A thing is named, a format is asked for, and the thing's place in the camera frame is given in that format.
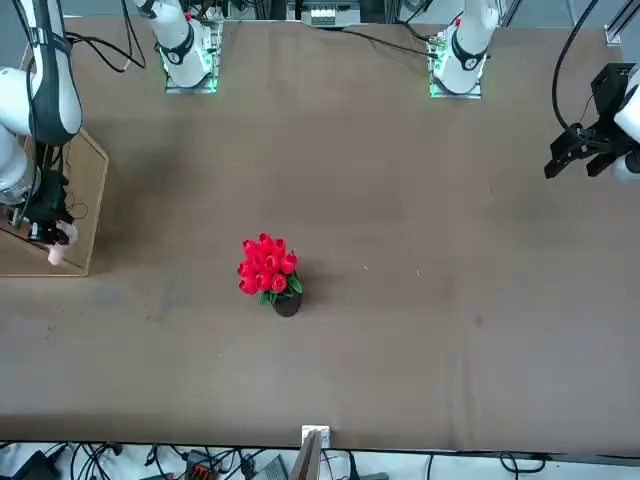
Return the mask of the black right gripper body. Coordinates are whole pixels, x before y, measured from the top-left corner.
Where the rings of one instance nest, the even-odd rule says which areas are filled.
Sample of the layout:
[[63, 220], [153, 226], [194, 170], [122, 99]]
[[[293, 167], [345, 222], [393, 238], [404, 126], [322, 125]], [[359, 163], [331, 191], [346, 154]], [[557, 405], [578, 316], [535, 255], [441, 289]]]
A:
[[71, 224], [66, 206], [67, 178], [58, 170], [47, 170], [36, 192], [35, 199], [26, 208], [29, 230], [27, 240], [45, 245], [68, 245], [69, 235], [58, 226]]

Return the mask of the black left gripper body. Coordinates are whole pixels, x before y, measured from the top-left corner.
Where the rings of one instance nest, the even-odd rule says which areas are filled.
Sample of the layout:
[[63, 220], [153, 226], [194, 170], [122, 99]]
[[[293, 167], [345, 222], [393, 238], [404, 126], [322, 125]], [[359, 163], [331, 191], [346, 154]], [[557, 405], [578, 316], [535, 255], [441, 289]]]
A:
[[614, 117], [623, 103], [634, 68], [634, 63], [608, 63], [592, 80], [598, 118], [591, 126], [580, 126], [576, 130], [582, 137], [582, 150], [610, 150], [632, 145], [632, 138], [615, 123]]

